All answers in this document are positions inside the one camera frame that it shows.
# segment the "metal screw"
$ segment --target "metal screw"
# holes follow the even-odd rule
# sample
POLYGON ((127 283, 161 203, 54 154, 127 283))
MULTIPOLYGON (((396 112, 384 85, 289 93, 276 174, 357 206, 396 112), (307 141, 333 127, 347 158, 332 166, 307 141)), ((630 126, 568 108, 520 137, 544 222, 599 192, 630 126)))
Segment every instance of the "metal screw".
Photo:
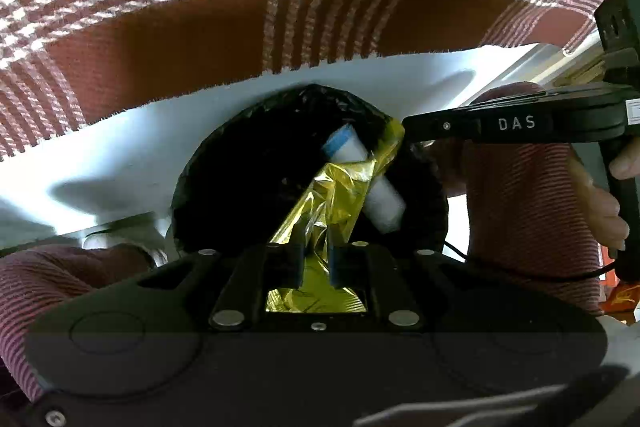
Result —
POLYGON ((45 416, 44 420, 47 424, 51 425, 51 427, 64 427, 66 425, 66 418, 60 411, 49 411, 45 416))
POLYGON ((400 327, 415 326, 420 321, 420 315, 410 310, 396 310, 389 313, 389 322, 400 327))
POLYGON ((230 328, 244 322, 244 314, 238 310, 220 310, 211 317, 213 326, 230 328))

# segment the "finger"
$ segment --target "finger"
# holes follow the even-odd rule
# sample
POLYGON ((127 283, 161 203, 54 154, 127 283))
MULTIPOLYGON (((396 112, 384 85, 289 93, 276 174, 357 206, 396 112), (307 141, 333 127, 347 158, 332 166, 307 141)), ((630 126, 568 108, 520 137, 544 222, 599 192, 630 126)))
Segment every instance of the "finger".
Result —
POLYGON ((640 137, 635 137, 609 164, 609 171, 614 178, 619 180, 640 175, 640 137))
POLYGON ((593 178, 584 168, 578 157, 572 149, 572 154, 567 159, 567 170, 571 177, 572 184, 578 193, 578 197, 588 195, 591 187, 593 187, 593 178))
POLYGON ((625 249, 625 239, 629 235, 629 226, 619 216, 587 218, 587 224, 594 239, 607 248, 625 249))
POLYGON ((620 213, 618 200, 602 188, 591 187, 586 201, 590 213, 596 216, 614 217, 620 213))

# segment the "black garbage bag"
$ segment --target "black garbage bag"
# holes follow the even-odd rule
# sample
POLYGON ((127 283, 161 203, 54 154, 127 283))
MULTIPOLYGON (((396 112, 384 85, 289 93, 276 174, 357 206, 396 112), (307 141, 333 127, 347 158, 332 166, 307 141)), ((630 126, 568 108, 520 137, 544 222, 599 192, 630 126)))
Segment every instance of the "black garbage bag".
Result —
MULTIPOLYGON (((268 241, 326 163, 322 146, 331 134, 349 123, 372 151, 389 119, 347 91, 317 84, 240 112, 200 144, 178 179, 177 248, 235 256, 268 241)), ((404 143, 386 177, 406 204, 400 230, 383 235, 360 214, 351 240, 384 245, 397 256, 442 251, 448 207, 430 161, 404 143)))

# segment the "white sticker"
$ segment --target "white sticker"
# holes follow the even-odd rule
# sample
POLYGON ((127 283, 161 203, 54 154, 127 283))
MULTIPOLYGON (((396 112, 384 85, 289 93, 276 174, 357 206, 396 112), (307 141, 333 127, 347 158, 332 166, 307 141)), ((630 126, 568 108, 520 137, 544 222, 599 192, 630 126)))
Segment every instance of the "white sticker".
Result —
POLYGON ((626 122, 629 125, 640 123, 640 98, 626 100, 626 122))

